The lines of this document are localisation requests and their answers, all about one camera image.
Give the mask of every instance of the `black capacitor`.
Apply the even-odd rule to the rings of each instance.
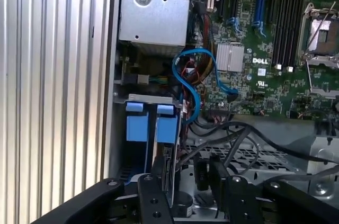
[[[193,198],[183,191],[174,192],[173,207],[171,208],[174,218],[188,218],[193,213]]]

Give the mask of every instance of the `capacitor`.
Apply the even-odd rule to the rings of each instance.
[[[247,74],[246,75],[246,80],[247,81],[251,81],[252,80],[252,75],[251,74]]]

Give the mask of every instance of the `connector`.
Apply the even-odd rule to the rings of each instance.
[[[264,34],[264,14],[265,0],[257,0],[252,27],[258,29],[261,36],[266,37],[266,35]]]

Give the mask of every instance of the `label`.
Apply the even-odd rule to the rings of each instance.
[[[259,87],[267,87],[267,84],[265,83],[265,81],[258,81],[256,85]]]
[[[262,59],[262,58],[253,58],[252,62],[254,64],[264,64],[264,65],[268,65],[269,64],[267,59]]]
[[[189,216],[191,216],[193,213],[193,206],[191,205],[190,207],[187,208],[187,212],[186,212],[186,217],[188,218]]]
[[[266,76],[266,69],[259,68],[258,69],[258,76],[261,76],[261,77]]]

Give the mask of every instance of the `ribbed metal panel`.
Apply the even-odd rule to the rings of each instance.
[[[0,0],[0,224],[106,176],[108,18],[109,0]]]

